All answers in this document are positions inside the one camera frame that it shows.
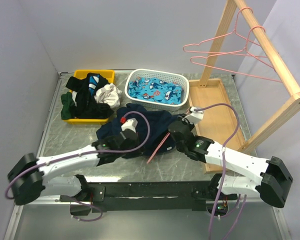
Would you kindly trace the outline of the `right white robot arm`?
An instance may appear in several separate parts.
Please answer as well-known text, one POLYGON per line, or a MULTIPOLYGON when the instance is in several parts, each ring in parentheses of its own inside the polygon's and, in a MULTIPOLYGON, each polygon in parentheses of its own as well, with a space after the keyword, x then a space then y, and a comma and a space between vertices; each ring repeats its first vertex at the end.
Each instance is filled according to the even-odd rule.
POLYGON ((194 135, 194 124, 178 117, 167 130, 176 149, 194 161, 225 167, 238 176, 221 176, 209 186, 209 195, 218 200, 224 195, 259 196, 265 203, 283 208, 293 183, 284 162, 275 156, 259 158, 223 147, 212 139, 194 135))

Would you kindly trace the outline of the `navy blue t shirt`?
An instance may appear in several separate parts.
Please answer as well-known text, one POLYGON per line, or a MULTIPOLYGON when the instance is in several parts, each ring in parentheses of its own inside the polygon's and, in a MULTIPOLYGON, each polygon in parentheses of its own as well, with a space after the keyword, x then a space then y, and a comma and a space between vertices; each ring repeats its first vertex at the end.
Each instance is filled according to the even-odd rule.
MULTIPOLYGON (((142 113, 150 126, 150 134, 144 147, 143 155, 150 157, 158 144, 168 133, 168 126, 176 120, 178 115, 172 115, 166 110, 146 110, 142 105, 135 103, 127 103, 126 106, 120 107, 116 111, 116 117, 113 118, 111 122, 108 122, 100 127, 96 131, 96 136, 98 140, 105 139, 109 136, 114 136, 121 131, 121 118, 128 112, 135 111, 142 113)), ((136 131, 139 136, 139 140, 143 142, 147 136, 148 127, 145 120, 138 114, 131 113, 126 116, 126 119, 135 118, 138 121, 136 126, 136 131)), ((171 136, 167 138, 161 148, 156 154, 163 154, 176 147, 176 144, 171 136)))

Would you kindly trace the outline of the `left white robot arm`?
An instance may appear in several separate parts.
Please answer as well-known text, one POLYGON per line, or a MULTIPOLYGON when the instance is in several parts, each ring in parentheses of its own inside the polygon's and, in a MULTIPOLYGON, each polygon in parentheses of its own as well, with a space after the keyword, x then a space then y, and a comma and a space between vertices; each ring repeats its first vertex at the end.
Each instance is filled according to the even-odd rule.
POLYGON ((15 164, 7 175, 8 191, 6 196, 17 206, 29 204, 40 196, 68 195, 84 201, 90 194, 88 186, 82 184, 81 177, 73 180, 53 182, 59 176, 78 169, 97 167, 113 163, 126 154, 139 154, 145 141, 138 133, 126 129, 118 135, 99 139, 81 149, 55 156, 36 157, 27 153, 15 164))

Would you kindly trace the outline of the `pink wire hanger front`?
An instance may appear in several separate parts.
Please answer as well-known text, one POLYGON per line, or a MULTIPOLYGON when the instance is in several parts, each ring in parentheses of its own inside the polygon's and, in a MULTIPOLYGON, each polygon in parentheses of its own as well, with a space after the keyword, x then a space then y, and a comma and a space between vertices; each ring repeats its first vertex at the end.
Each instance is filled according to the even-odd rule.
POLYGON ((159 151, 159 149, 162 147, 162 145, 165 143, 165 141, 167 140, 167 138, 170 136, 170 133, 168 132, 165 137, 161 140, 161 142, 158 144, 158 146, 156 147, 156 149, 153 151, 153 153, 151 154, 151 156, 149 157, 149 159, 147 160, 147 164, 149 164, 152 159, 155 157, 155 155, 157 154, 157 152, 159 151))

